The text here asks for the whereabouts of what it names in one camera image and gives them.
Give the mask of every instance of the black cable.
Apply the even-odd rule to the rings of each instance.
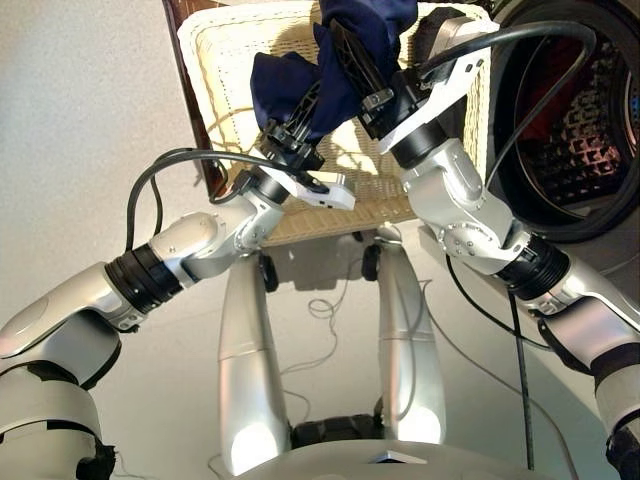
[[[458,289],[460,294],[464,297],[464,299],[467,302],[469,302],[469,304],[471,304],[473,308],[475,308],[478,312],[484,315],[488,320],[490,320],[496,326],[500,327],[502,330],[504,330],[508,334],[516,336],[516,331],[514,329],[510,328],[508,325],[505,325],[503,322],[501,322],[496,317],[491,315],[484,308],[482,308],[473,298],[471,298],[471,296],[467,293],[467,291],[462,286],[462,283],[460,283],[460,279],[458,278],[458,275],[456,275],[456,272],[453,269],[453,265],[451,263],[451,257],[449,255],[446,256],[446,261],[447,261],[447,269],[449,270],[449,275],[451,275],[451,279],[453,280],[453,283],[455,283],[456,288]],[[551,347],[549,347],[548,345],[543,345],[527,337],[522,337],[522,340],[527,345],[537,348],[539,350],[544,350],[545,352],[553,351]]]
[[[171,157],[177,153],[182,153],[182,152],[188,152],[191,151],[190,148],[175,148],[173,150],[169,150],[168,152],[163,153],[162,155],[160,155],[157,159],[156,162],[161,161],[165,158]],[[162,221],[164,218],[164,208],[162,206],[162,195],[160,195],[160,190],[158,189],[158,183],[156,181],[156,177],[155,175],[153,177],[151,177],[150,182],[151,183],[151,190],[153,190],[153,197],[156,200],[156,226],[153,229],[153,234],[157,235],[162,231]]]
[[[162,208],[162,197],[160,196],[160,190],[158,190],[158,183],[156,177],[151,177],[151,190],[153,190],[153,197],[156,199],[156,228],[153,229],[153,234],[157,235],[162,231],[162,217],[164,216],[164,210]]]
[[[577,22],[548,21],[532,22],[524,25],[503,28],[497,32],[487,33],[480,37],[462,42],[435,55],[417,66],[418,78],[428,80],[428,76],[446,63],[459,59],[469,53],[504,43],[532,37],[560,36],[575,38],[582,42],[582,52],[578,57],[584,64],[596,47],[596,34],[589,27]]]
[[[467,42],[463,42],[455,47],[449,48],[435,57],[427,60],[418,67],[418,76],[425,80],[432,72],[441,67],[445,63],[457,60],[458,58],[469,53],[482,50],[484,48],[493,47],[503,43],[511,43],[531,37],[549,37],[561,36],[575,38],[582,42],[582,50],[574,63],[560,77],[560,79],[545,93],[538,103],[531,109],[524,120],[514,130],[513,134],[506,141],[502,150],[496,157],[496,161],[491,168],[491,172],[487,176],[486,185],[489,187],[493,182],[500,165],[504,162],[507,154],[516,143],[516,140],[522,132],[531,124],[531,122],[542,112],[549,101],[558,94],[558,92],[569,82],[571,78],[586,63],[596,47],[597,37],[592,29],[579,24],[577,22],[566,21],[549,21],[549,22],[533,22],[515,27],[508,27],[494,33],[489,33],[481,37],[474,38]]]
[[[527,365],[524,358],[524,347],[522,346],[522,331],[520,330],[520,318],[518,317],[518,305],[513,293],[509,295],[509,306],[513,317],[513,327],[516,332],[516,352],[518,354],[518,371],[520,373],[520,391],[522,392],[522,412],[524,415],[524,437],[527,451],[527,468],[535,469],[533,455],[533,427],[531,425],[531,399],[529,398],[529,381],[527,380]]]
[[[237,162],[250,163],[250,164],[259,165],[262,167],[269,167],[275,170],[281,170],[290,175],[298,174],[296,170],[286,165],[271,163],[267,160],[263,160],[257,157],[252,157],[244,153],[216,152],[212,150],[194,150],[194,149],[179,149],[179,150],[173,150],[171,152],[167,152],[161,155],[160,157],[158,157],[158,159],[153,163],[153,165],[151,165],[144,172],[142,172],[142,174],[138,177],[136,182],[133,184],[133,187],[131,188],[131,193],[129,194],[129,201],[127,203],[127,236],[126,236],[125,252],[133,249],[136,205],[138,203],[138,198],[140,197],[140,192],[142,191],[146,183],[149,180],[151,180],[151,178],[153,178],[158,172],[161,172],[165,168],[171,167],[178,163],[191,162],[194,160],[198,160],[198,161],[211,160],[211,161],[219,162],[220,160],[224,160],[224,159],[234,160]]]

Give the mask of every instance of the wicker laundry basket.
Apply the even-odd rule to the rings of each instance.
[[[419,4],[419,18],[437,6]],[[471,18],[488,19],[487,13],[476,6],[446,6]],[[203,10],[182,24],[178,31],[180,48],[214,149],[245,153],[251,150],[259,134],[249,88],[253,57],[257,52],[283,55],[296,51],[315,63],[317,46],[311,29],[314,22],[320,22],[316,2],[287,1]],[[418,22],[401,37],[399,61],[403,68],[414,61],[408,52],[417,25]],[[469,93],[465,118],[464,145],[480,172],[484,172],[487,149],[489,69],[486,61]],[[346,122],[325,137],[318,151],[326,159],[323,170],[343,173],[353,181],[356,208],[313,208],[289,199],[284,204],[286,214],[267,245],[414,218],[398,179],[402,170],[390,154],[377,152],[375,142],[357,120]],[[231,173],[241,167],[234,166]]]

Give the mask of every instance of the washing machine drum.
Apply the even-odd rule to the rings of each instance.
[[[598,36],[589,63],[519,137],[490,187],[551,241],[594,238],[638,206],[638,10],[634,0],[512,0],[496,17],[503,27],[574,20]],[[580,49],[560,37],[494,49],[490,147],[496,153]]]

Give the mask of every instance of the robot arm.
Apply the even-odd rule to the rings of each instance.
[[[286,163],[294,178],[269,167],[244,172],[234,182],[237,194],[216,203],[215,213],[186,215],[148,243],[112,262],[93,265],[0,329],[3,478],[108,479],[115,462],[113,447],[100,441],[88,390],[116,362],[119,333],[136,331],[151,310],[200,280],[225,272],[239,257],[247,259],[234,269],[233,285],[257,292],[242,285],[246,278],[258,281],[256,257],[249,254],[276,227],[289,195],[312,205],[353,208],[354,197],[343,177],[310,172],[324,160],[305,142],[305,122],[315,104],[312,91],[305,100],[298,117],[285,125],[270,124],[260,139],[260,152],[252,152]],[[247,315],[245,320],[244,330],[235,327],[225,334],[253,338],[253,318]],[[235,360],[229,359],[223,369],[235,368],[246,376],[248,367]],[[249,367],[264,363],[253,357],[242,360],[247,361],[253,362]],[[234,428],[239,426],[227,426],[231,434]],[[38,461],[34,452],[39,452]]]
[[[497,27],[455,15],[441,20],[432,55]],[[391,151],[405,169],[402,183],[413,211],[448,255],[505,283],[538,318],[565,365],[595,377],[610,435],[607,458],[623,479],[638,478],[640,308],[587,264],[528,231],[487,191],[460,140],[447,138],[438,123],[437,116],[466,93],[488,52],[461,56],[427,83],[409,68],[384,85],[357,37],[337,21],[331,28],[345,74],[364,99],[360,120],[379,149]]]

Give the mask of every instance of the silver robot arm segment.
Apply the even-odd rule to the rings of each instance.
[[[439,28],[437,21],[430,27],[432,55],[496,28],[442,12]],[[566,365],[595,377],[610,463],[622,478],[639,478],[640,309],[583,262],[527,231],[438,123],[466,93],[483,51],[462,52],[426,77],[414,67],[398,71],[387,84],[359,39],[335,20],[331,27],[343,70],[363,99],[360,120],[379,150],[391,151],[405,169],[413,211],[447,254],[501,279],[539,317],[541,333]]]
[[[442,249],[501,279],[539,317],[547,342],[570,368],[593,375],[607,457],[623,479],[640,465],[640,309],[577,258],[526,231],[486,191],[458,140],[433,148],[404,186]]]
[[[135,331],[152,309],[256,250],[281,216],[278,204],[249,190],[88,268],[9,320],[0,330],[3,475],[108,479],[113,448],[100,441],[87,390],[117,360],[118,332]]]

